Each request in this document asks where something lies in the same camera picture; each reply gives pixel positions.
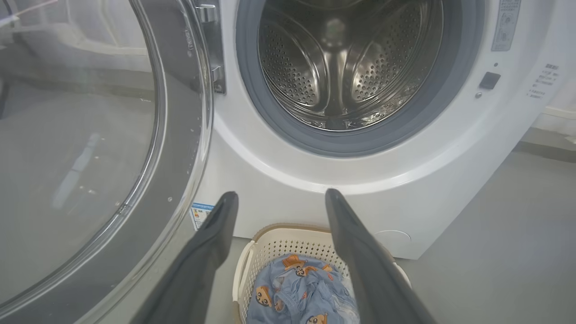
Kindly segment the blue cartoon print garment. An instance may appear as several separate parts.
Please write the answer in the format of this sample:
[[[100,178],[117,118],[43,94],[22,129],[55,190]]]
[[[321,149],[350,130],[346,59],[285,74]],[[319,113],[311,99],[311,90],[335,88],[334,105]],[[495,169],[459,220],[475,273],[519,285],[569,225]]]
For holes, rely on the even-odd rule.
[[[246,324],[346,324],[344,276],[329,263],[286,254],[257,273]]]

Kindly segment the metal door hinge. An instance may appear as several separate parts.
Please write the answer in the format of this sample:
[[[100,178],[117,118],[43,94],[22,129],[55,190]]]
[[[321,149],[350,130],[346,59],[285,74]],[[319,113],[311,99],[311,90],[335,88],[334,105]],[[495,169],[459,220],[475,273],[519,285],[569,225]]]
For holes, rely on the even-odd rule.
[[[207,43],[214,92],[226,94],[224,43],[220,0],[193,0]]]

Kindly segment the black round glass washer door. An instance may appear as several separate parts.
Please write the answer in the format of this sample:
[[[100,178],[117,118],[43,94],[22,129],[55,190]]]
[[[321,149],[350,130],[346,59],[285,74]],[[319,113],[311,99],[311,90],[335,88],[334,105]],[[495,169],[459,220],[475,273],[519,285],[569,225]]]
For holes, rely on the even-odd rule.
[[[0,0],[0,324],[130,288],[198,188],[218,0]]]

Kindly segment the blue energy label sticker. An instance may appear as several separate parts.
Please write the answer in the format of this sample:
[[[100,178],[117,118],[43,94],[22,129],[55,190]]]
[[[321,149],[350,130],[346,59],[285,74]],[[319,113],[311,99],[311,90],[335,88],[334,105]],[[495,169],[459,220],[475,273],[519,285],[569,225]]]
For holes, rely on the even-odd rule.
[[[196,203],[190,207],[189,215],[193,221],[194,230],[199,230],[214,209],[214,205]]]

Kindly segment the white front-load washing machine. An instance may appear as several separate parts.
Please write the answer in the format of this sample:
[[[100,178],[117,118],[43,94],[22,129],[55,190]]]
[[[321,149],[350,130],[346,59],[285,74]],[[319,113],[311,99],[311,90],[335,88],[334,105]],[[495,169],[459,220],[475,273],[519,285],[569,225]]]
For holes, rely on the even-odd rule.
[[[220,0],[226,94],[214,94],[210,157],[193,203],[236,191],[234,235],[280,223],[326,228],[324,193],[338,189],[393,256],[416,260],[488,181],[576,64],[576,0],[521,0],[510,50],[491,51],[500,0],[486,0],[477,58],[461,90],[407,141],[362,157],[298,149],[255,109],[236,53],[239,0]],[[493,90],[484,74],[501,75]]]

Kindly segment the cream perforated laundry basket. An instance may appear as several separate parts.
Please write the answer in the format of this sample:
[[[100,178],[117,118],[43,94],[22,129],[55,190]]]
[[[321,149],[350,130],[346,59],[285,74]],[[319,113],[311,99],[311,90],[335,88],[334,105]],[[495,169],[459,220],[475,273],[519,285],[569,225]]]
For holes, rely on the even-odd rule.
[[[245,246],[237,263],[232,292],[234,324],[246,324],[247,307],[257,273],[269,262],[286,254],[321,260],[343,276],[350,277],[346,263],[335,251],[333,236],[328,229],[290,223],[266,226]]]

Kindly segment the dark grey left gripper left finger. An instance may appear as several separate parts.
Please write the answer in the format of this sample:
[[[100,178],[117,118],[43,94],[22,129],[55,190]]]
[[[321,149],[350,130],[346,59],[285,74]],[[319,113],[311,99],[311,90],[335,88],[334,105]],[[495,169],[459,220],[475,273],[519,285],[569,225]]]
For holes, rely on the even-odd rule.
[[[239,197],[224,193],[183,246],[131,324],[204,324],[217,269],[228,258]]]

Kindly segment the white printed garment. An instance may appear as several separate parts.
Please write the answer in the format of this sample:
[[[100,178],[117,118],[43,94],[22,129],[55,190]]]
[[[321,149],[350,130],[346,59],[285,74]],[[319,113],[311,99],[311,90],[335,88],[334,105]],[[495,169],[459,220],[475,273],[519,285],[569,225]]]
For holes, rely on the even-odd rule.
[[[343,277],[342,284],[346,289],[347,301],[344,303],[344,306],[340,307],[342,310],[340,313],[342,314],[346,324],[359,324],[360,315],[351,278],[349,276]]]

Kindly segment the grey warning label sticker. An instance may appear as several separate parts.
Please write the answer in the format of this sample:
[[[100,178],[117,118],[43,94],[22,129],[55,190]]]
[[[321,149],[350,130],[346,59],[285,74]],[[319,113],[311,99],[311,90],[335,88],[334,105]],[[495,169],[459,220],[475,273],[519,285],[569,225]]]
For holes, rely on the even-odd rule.
[[[521,0],[499,1],[498,19],[491,46],[491,51],[495,52],[508,51],[512,47],[521,7]]]

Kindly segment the black door latch socket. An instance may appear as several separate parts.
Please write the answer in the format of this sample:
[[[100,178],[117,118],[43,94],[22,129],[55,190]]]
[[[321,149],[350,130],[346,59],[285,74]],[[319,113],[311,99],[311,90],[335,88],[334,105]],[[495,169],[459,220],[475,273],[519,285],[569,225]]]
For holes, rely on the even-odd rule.
[[[501,75],[495,72],[486,72],[479,83],[479,88],[482,90],[493,90],[500,80]]]

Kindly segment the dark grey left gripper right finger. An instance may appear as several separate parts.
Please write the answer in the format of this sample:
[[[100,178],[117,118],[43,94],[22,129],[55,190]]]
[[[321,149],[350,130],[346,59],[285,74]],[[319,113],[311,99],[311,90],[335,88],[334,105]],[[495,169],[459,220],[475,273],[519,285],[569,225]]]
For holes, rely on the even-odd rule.
[[[351,277],[360,324],[437,324],[337,189],[325,193],[333,244]]]

